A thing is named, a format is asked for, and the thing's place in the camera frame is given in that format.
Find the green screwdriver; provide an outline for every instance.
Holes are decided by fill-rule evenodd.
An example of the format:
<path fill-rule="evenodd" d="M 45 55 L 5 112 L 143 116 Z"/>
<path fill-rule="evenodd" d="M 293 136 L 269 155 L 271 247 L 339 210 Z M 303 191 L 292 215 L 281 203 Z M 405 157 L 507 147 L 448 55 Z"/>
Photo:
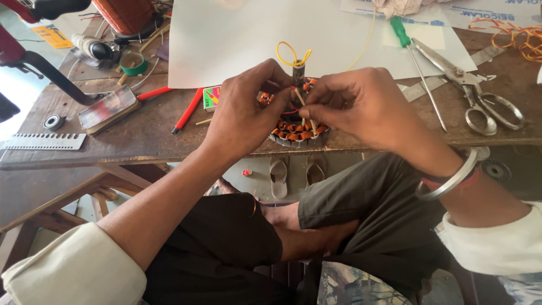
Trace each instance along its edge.
<path fill-rule="evenodd" d="M 405 27 L 403 26 L 403 21 L 401 20 L 399 16 L 394 16 L 390 19 L 390 23 L 391 23 L 391 27 L 393 28 L 393 31 L 395 32 L 395 35 L 399 37 L 399 41 L 401 42 L 401 47 L 406 48 L 408 50 L 410 57 L 414 61 L 414 65 L 416 66 L 416 69 L 418 70 L 418 73 L 420 74 L 420 77 L 422 78 L 425 91 L 427 91 L 427 93 L 429 94 L 429 97 L 431 98 L 431 102 L 433 102 L 433 107 L 435 108 L 435 111 L 437 112 L 437 116 L 441 122 L 442 128 L 444 128 L 445 132 L 448 132 L 448 130 L 446 130 L 446 126 L 444 125 L 444 121 L 442 120 L 440 112 L 438 111 L 437 104 L 435 103 L 435 98 L 433 98 L 433 95 L 431 94 L 431 90 L 429 89 L 429 87 L 427 86 L 427 83 L 425 82 L 425 77 L 422 74 L 422 70 L 420 69 L 418 62 L 416 61 L 416 58 L 414 57 L 414 54 L 412 53 L 412 50 L 410 49 L 410 37 L 407 36 L 407 31 L 405 31 Z"/>

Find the wooden table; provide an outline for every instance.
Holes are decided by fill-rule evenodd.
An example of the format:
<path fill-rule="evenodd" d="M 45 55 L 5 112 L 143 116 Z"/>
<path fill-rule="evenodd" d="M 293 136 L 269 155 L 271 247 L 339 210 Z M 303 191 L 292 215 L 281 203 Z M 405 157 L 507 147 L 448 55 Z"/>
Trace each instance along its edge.
<path fill-rule="evenodd" d="M 96 23 L 89 27 L 89 33 L 96 32 Z M 456 29 L 458 36 L 467 50 L 474 54 L 490 45 L 490 35 L 473 31 Z M 159 39 L 153 47 L 146 52 L 154 54 Z M 73 59 L 68 58 L 61 71 L 67 74 Z M 483 81 L 481 87 L 487 92 L 501 95 L 513 103 L 526 117 L 525 127 L 518 131 L 498 127 L 498 133 L 486 137 L 472 131 L 464 117 L 468 102 L 464 93 L 454 85 L 448 83 L 433 91 L 438 108 L 444 118 L 448 133 L 444 134 L 438 118 L 433 110 L 429 97 L 423 97 L 411 104 L 427 125 L 440 133 L 450 144 L 456 145 L 504 145 L 504 144 L 542 144 L 542 87 L 535 83 L 540 65 L 525 60 L 517 50 L 510 49 L 497 56 L 492 62 L 479 66 L 474 74 L 497 75 L 491 81 Z M 114 71 L 100 72 L 79 65 L 74 69 L 74 81 L 84 92 L 110 91 L 118 87 L 117 81 L 120 73 Z M 128 85 L 138 83 L 142 77 L 132 77 L 127 80 Z M 420 78 L 397 81 L 399 84 L 411 86 L 419 82 Z M 167 85 L 167 66 L 159 65 L 159 69 L 150 76 L 143 86 L 135 90 L 136 94 L 144 93 L 155 88 Z M 130 175 L 137 172 L 134 165 L 162 162 L 182 161 L 194 151 L 203 141 L 208 125 L 196 126 L 196 122 L 212 117 L 212 113 L 203 111 L 201 104 L 188 120 L 185 128 L 177 135 L 171 130 L 191 101 L 194 90 L 174 90 L 143 102 L 143 106 L 136 112 L 116 123 L 108 130 L 96 137 L 88 137 L 79 151 L 47 151 L 47 150 L 8 150 L 4 153 L 0 169 L 43 169 L 62 167 L 88 167 L 99 166 L 109 169 L 109 172 Z M 65 125 L 57 132 L 79 133 L 83 132 L 77 113 L 85 107 L 70 99 L 55 85 L 49 85 L 39 96 L 36 104 L 28 114 L 19 133 L 44 132 L 42 123 L 44 119 L 54 113 L 66 116 Z M 352 153 L 367 149 L 352 136 L 342 131 L 331 131 L 327 142 L 323 146 L 306 147 L 302 149 L 282 147 L 267 139 L 260 148 L 253 152 L 251 157 L 265 157 L 276 155 L 302 155 L 320 152 Z"/>

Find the bare foot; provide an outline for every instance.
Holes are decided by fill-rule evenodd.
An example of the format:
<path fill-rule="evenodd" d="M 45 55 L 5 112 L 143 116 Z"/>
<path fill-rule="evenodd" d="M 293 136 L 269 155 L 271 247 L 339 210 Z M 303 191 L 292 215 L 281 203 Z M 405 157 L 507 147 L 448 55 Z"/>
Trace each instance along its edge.
<path fill-rule="evenodd" d="M 218 187 L 220 188 L 220 190 L 222 191 L 222 194 L 235 194 L 235 193 L 240 193 L 238 189 L 236 189 L 235 187 L 233 187 L 231 185 L 231 183 L 229 183 L 228 181 L 224 180 L 224 178 L 220 177 L 217 181 L 216 181 L 216 185 L 218 185 Z"/>

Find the dark trousers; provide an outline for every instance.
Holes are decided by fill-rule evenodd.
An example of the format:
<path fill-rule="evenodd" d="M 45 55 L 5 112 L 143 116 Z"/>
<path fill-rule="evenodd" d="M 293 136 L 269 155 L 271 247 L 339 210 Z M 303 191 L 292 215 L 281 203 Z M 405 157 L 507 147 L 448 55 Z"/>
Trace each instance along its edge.
<path fill-rule="evenodd" d="M 368 272 L 410 300 L 421 282 L 445 268 L 449 252 L 432 229 L 445 213 L 414 196 L 420 177 L 394 154 L 367 161 L 310 186 L 299 202 L 302 229 L 359 219 L 339 252 L 323 260 Z M 250 194 L 202 197 L 147 269 L 143 299 L 161 304 L 316 304 L 321 259 L 297 291 L 253 272 L 282 256 L 272 225 Z"/>

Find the rolled sleeve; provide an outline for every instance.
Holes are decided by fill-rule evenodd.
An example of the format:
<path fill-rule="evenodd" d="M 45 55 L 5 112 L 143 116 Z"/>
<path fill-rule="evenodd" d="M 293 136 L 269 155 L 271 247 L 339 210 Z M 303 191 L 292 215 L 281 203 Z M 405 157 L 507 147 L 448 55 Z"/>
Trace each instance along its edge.
<path fill-rule="evenodd" d="M 489 228 L 458 227 L 446 213 L 436 232 L 465 269 L 489 275 L 542 271 L 542 204 L 513 223 Z"/>
<path fill-rule="evenodd" d="M 95 223 L 78 226 L 2 274 L 18 305 L 138 304 L 143 270 Z"/>

